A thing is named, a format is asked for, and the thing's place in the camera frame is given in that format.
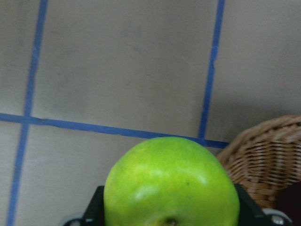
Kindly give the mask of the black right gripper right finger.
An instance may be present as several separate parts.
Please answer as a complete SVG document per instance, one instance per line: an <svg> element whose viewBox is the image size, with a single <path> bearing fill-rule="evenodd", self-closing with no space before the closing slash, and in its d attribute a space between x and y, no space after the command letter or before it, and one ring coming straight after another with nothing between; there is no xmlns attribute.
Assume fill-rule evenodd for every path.
<svg viewBox="0 0 301 226"><path fill-rule="evenodd" d="M259 205L239 184L235 184L240 202L239 226L263 226L265 215Z"/></svg>

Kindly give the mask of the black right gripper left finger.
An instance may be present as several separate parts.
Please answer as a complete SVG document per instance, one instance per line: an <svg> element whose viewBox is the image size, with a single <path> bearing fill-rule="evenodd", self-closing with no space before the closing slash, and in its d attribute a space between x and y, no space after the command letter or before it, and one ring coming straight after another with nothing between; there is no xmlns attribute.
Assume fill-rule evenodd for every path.
<svg viewBox="0 0 301 226"><path fill-rule="evenodd" d="M104 226L104 203L103 203L104 186L98 186L94 192L83 217L83 226Z"/></svg>

